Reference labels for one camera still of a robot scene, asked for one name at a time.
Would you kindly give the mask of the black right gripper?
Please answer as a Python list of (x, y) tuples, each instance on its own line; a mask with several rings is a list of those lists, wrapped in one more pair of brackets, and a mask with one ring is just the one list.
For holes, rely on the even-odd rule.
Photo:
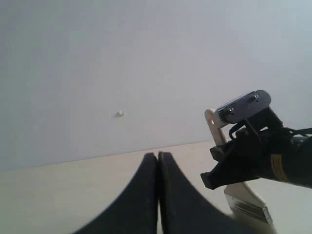
[(201, 174), (206, 188), (214, 190), (223, 185), (266, 178), (285, 181), (279, 146), (282, 121), (268, 107), (242, 120), (229, 131), (230, 140), (210, 149), (217, 165)]

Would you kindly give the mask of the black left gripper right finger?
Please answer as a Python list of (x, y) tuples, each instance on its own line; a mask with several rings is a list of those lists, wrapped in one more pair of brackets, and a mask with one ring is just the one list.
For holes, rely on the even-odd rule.
[(158, 187), (164, 234), (242, 234), (244, 226), (206, 200), (169, 152), (158, 153)]

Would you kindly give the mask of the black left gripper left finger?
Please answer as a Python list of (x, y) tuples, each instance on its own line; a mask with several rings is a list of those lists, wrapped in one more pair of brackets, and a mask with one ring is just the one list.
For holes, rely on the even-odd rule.
[(135, 175), (101, 214), (77, 234), (155, 234), (158, 219), (158, 162), (144, 155)]

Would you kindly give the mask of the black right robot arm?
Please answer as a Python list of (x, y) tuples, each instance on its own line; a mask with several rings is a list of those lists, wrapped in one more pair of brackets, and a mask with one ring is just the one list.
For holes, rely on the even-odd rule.
[(206, 188), (258, 178), (311, 188), (311, 128), (286, 128), (271, 108), (265, 108), (235, 123), (226, 141), (213, 110), (205, 111), (205, 119), (215, 140), (210, 152), (217, 161), (201, 174)]

